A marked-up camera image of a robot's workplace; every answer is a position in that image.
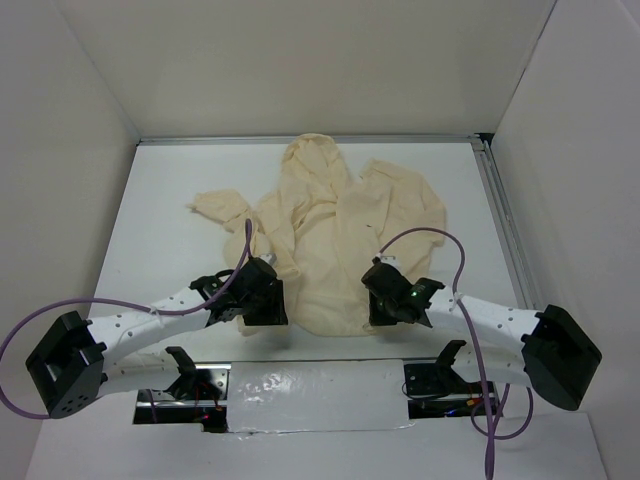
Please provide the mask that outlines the cream yellow jacket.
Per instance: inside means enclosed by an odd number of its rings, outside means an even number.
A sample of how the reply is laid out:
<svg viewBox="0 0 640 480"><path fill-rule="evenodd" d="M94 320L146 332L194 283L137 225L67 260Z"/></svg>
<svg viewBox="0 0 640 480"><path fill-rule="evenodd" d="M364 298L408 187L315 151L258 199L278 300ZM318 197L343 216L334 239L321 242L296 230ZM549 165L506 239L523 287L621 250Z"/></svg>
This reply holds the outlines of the cream yellow jacket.
<svg viewBox="0 0 640 480"><path fill-rule="evenodd" d="M256 205L222 189L196 194L189 207L230 232L223 249L229 265L239 258L250 220L252 253L276 256L290 322L323 337L376 334L361 282L372 258L395 235L426 226L428 232L387 251L416 280L428 273L446 227L445 205L422 174L372 159L353 179L337 144L320 134L288 145L277 187Z"/></svg>

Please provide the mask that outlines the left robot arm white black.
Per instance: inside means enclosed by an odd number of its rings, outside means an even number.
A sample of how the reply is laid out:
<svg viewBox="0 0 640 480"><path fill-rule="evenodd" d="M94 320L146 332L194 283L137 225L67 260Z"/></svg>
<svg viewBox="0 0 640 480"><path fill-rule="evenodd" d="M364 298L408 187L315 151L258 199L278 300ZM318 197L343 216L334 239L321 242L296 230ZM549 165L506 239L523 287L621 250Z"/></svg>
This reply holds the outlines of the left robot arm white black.
<svg viewBox="0 0 640 480"><path fill-rule="evenodd" d="M145 348L187 332L241 317L248 326L284 326L284 284L274 254L250 258L238 272L200 277L141 311L84 319L61 315L26 360L52 419L66 418L97 399L133 390L160 391L181 400L221 387L180 346Z"/></svg>

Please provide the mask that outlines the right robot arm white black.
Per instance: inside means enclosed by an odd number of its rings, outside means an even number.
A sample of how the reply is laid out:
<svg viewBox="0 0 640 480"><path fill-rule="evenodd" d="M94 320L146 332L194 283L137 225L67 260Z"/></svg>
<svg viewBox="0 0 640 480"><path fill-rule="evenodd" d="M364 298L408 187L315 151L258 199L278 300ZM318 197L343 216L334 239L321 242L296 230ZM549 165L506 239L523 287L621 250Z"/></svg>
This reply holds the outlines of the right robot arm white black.
<svg viewBox="0 0 640 480"><path fill-rule="evenodd" d="M374 327L419 324L434 330L475 334L500 353L484 362L489 380L533 389L551 405L576 411L602 361L602 353L563 308L523 310L455 296L440 281L406 279L394 266L375 261L363 275Z"/></svg>

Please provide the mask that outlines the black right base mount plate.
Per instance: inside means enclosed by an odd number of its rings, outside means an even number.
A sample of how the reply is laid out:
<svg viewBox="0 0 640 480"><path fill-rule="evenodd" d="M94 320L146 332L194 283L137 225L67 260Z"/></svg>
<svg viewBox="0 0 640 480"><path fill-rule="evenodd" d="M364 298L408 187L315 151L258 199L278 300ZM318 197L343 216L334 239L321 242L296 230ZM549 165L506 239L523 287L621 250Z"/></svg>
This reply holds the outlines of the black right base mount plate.
<svg viewBox="0 0 640 480"><path fill-rule="evenodd" d="M451 368L429 362L405 363L401 391L410 419L485 415L479 382L467 382Z"/></svg>

